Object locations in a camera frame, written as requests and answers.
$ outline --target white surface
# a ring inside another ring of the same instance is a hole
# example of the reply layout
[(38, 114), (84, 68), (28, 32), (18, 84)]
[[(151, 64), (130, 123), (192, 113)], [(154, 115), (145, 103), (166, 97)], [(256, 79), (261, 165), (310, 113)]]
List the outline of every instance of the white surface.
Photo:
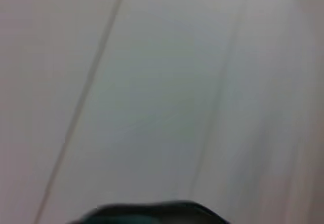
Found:
[(248, 1), (194, 191), (233, 223), (308, 223), (322, 24), (305, 11)]
[(0, 0), (0, 223), (32, 224), (114, 0)]
[(41, 223), (188, 198), (242, 0), (123, 0)]
[(303, 171), (313, 174), (315, 178), (311, 178), (307, 181), (312, 188), (301, 195), (300, 189), (304, 185), (296, 186), (296, 192), (299, 192), (299, 196), (305, 200), (304, 196), (309, 195), (312, 199), (308, 199), (308, 208), (306, 216), (307, 223), (323, 223), (324, 222), (324, 144), (323, 144), (323, 128), (324, 128), (324, 70), (323, 70), (323, 46), (324, 46), (324, 0), (295, 0), (296, 5), (298, 5), (300, 11), (303, 12), (309, 29), (313, 36), (316, 38), (316, 44), (318, 46), (317, 52), (317, 67), (316, 67), (316, 94), (314, 96), (313, 113), (315, 121), (312, 124), (312, 142), (317, 142), (318, 145), (307, 144), (304, 146), (303, 150), (308, 152), (306, 157), (302, 159), (304, 165), (313, 166), (312, 168), (302, 168)]

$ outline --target wall seam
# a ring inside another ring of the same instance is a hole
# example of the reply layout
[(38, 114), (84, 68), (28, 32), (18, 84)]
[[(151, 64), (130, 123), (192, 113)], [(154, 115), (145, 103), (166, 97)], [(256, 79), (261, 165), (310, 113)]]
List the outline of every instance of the wall seam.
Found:
[(52, 170), (49, 181), (47, 183), (45, 193), (44, 193), (43, 198), (41, 200), (41, 203), (39, 205), (39, 209), (37, 211), (35, 221), (33, 222), (34, 224), (39, 224), (40, 221), (41, 221), (41, 218), (43, 216), (43, 212), (45, 210), (45, 207), (46, 207), (47, 202), (49, 200), (49, 197), (51, 195), (51, 190), (52, 190), (52, 188), (54, 186), (55, 180), (56, 180), (56, 178), (58, 176), (58, 173), (59, 173), (59, 171), (60, 171), (60, 169), (62, 167), (62, 163), (63, 163), (63, 161), (65, 159), (65, 155), (66, 155), (66, 152), (67, 152), (68, 147), (70, 145), (73, 132), (75, 130), (77, 122), (78, 122), (78, 120), (80, 118), (80, 115), (82, 113), (85, 101), (86, 101), (87, 96), (88, 96), (89, 91), (90, 91), (90, 88), (91, 88), (91, 86), (92, 86), (92, 84), (94, 82), (98, 66), (100, 64), (102, 55), (103, 55), (103, 53), (105, 51), (105, 48), (106, 48), (110, 33), (112, 31), (112, 27), (113, 27), (114, 22), (116, 20), (116, 16), (118, 14), (118, 11), (119, 11), (119, 8), (120, 8), (120, 6), (122, 4), (122, 1), (123, 0), (115, 0), (115, 2), (114, 2), (111, 14), (109, 15), (109, 18), (108, 18), (108, 22), (107, 22), (107, 24), (106, 24), (106, 26), (105, 26), (105, 28), (103, 30), (102, 36), (100, 38), (100, 41), (99, 41), (99, 44), (98, 44), (98, 49), (97, 49), (97, 51), (95, 53), (94, 60), (93, 60), (93, 62), (91, 64), (90, 70), (88, 72), (86, 82), (84, 84), (81, 95), (80, 95), (80, 97), (78, 99), (78, 102), (76, 104), (76, 107), (74, 109), (72, 120), (71, 120), (71, 122), (69, 124), (69, 127), (68, 127), (67, 131), (66, 131), (64, 143), (63, 143), (63, 145), (61, 147), (58, 158), (57, 158), (57, 160), (56, 160), (56, 162), (54, 164), (54, 168)]
[(229, 43), (227, 46), (227, 51), (225, 52), (224, 62), (220, 69), (220, 73), (219, 73), (220, 77), (217, 80), (217, 84), (219, 85), (219, 87), (218, 87), (218, 89), (215, 93), (215, 96), (212, 99), (212, 103), (211, 103), (211, 105), (214, 107), (212, 107), (212, 113), (210, 114), (209, 119), (207, 120), (208, 122), (207, 122), (207, 129), (206, 129), (206, 133), (205, 133), (205, 139), (203, 140), (203, 146), (202, 146), (200, 157), (198, 160), (198, 165), (197, 165), (196, 171), (194, 173), (192, 184), (189, 189), (189, 198), (190, 199), (193, 199), (193, 197), (194, 197), (194, 190), (198, 183), (200, 172), (203, 168), (204, 159), (205, 159), (205, 155), (206, 155), (206, 152), (208, 149), (208, 145), (210, 144), (211, 131), (217, 121), (216, 116), (218, 114), (218, 111), (220, 108), (221, 97), (222, 97), (222, 94), (224, 93), (223, 91), (226, 86), (225, 82), (226, 82), (227, 71), (228, 71), (231, 55), (232, 55), (234, 49), (236, 48), (238, 33), (241, 29), (241, 24), (242, 24), (243, 18), (247, 12), (248, 1), (249, 0), (242, 0), (242, 4), (238, 10), (238, 13), (236, 16), (236, 21), (234, 23), (233, 33), (230, 36)]

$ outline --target tile grout line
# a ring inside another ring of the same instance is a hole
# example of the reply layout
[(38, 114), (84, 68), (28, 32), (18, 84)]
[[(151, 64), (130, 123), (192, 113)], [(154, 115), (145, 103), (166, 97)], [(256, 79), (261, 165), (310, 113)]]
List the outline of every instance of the tile grout line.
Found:
[(67, 130), (66, 135), (65, 135), (64, 143), (63, 143), (63, 145), (61, 147), (61, 150), (59, 152), (59, 156), (58, 156), (58, 158), (57, 158), (57, 160), (56, 160), (56, 162), (54, 164), (54, 168), (53, 168), (52, 173), (50, 175), (50, 179), (49, 179), (49, 181), (47, 183), (45, 193), (43, 195), (42, 201), (40, 203), (39, 209), (38, 209), (36, 217), (35, 217), (35, 221), (33, 222), (34, 224), (39, 224), (40, 223), (41, 217), (43, 215), (43, 212), (45, 210), (45, 207), (46, 207), (46, 204), (48, 202), (49, 196), (51, 194), (51, 190), (53, 188), (54, 182), (55, 182), (56, 177), (57, 177), (57, 175), (58, 175), (58, 173), (59, 173), (59, 171), (61, 169), (63, 160), (64, 160), (66, 152), (67, 152), (67, 149), (68, 149), (69, 144), (71, 142), (71, 138), (72, 138), (74, 129), (75, 129), (75, 127), (77, 125), (77, 122), (78, 122), (78, 120), (80, 118), (80, 115), (81, 115), (83, 106), (85, 104), (87, 95), (88, 95), (88, 93), (90, 91), (90, 88), (92, 86), (92, 83), (94, 81), (98, 66), (100, 64), (101, 57), (102, 57), (102, 55), (104, 53), (104, 50), (106, 48), (109, 35), (111, 33), (114, 22), (116, 20), (116, 16), (118, 14), (118, 11), (119, 11), (119, 8), (120, 8), (120, 5), (121, 5), (122, 1), (123, 0), (115, 0), (115, 3), (113, 5), (111, 15), (108, 18), (108, 22), (107, 22), (106, 27), (104, 28), (103, 34), (102, 34), (102, 36), (100, 38), (100, 42), (99, 42), (99, 45), (98, 45), (97, 52), (95, 54), (95, 57), (94, 57), (94, 60), (92, 62), (92, 65), (90, 67), (90, 70), (88, 72), (85, 85), (84, 85), (84, 87), (82, 89), (81, 95), (79, 97), (79, 100), (78, 100), (78, 102), (76, 104), (76, 107), (75, 107), (75, 110), (73, 112), (72, 120), (70, 122), (70, 125), (69, 125), (68, 130)]
[(248, 1), (249, 0), (242, 0), (242, 4), (239, 8), (237, 18), (236, 18), (236, 21), (234, 24), (233, 33), (230, 37), (230, 40), (229, 40), (229, 43), (227, 46), (227, 51), (224, 56), (224, 64), (221, 67), (220, 78), (217, 80), (220, 84), (220, 87), (216, 91), (215, 96), (212, 100), (212, 106), (215, 105), (215, 109), (212, 110), (212, 113), (209, 116), (209, 119), (207, 122), (206, 136), (205, 136), (205, 139), (203, 140), (203, 146), (201, 149), (200, 157), (198, 159), (198, 165), (195, 170), (194, 178), (192, 180), (192, 184), (190, 185), (190, 189), (189, 189), (189, 199), (193, 199), (193, 197), (194, 197), (194, 189), (197, 185), (201, 169), (203, 168), (204, 156), (207, 151), (207, 147), (210, 144), (209, 140), (210, 140), (212, 127), (216, 123), (216, 115), (218, 114), (218, 111), (219, 111), (219, 106), (220, 106), (220, 101), (221, 101), (220, 97), (222, 96), (223, 91), (224, 91), (227, 71), (228, 71), (228, 67), (229, 67), (228, 63), (230, 62), (232, 52), (233, 52), (234, 48), (236, 47), (236, 41), (237, 41), (238, 33), (241, 28), (241, 23), (243, 21), (244, 14), (246, 14), (246, 12), (247, 12)]

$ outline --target dark object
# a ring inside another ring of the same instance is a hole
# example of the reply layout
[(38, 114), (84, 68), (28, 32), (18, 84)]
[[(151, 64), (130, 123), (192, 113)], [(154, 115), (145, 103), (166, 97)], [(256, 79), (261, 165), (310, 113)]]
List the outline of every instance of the dark object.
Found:
[(116, 204), (97, 208), (73, 224), (229, 224), (210, 209), (191, 201)]

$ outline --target black object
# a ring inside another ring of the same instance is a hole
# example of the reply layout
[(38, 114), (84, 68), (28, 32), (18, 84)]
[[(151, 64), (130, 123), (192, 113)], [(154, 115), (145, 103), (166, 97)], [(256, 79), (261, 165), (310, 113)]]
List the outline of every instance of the black object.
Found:
[(73, 224), (229, 224), (210, 209), (191, 201), (116, 204), (99, 207)]

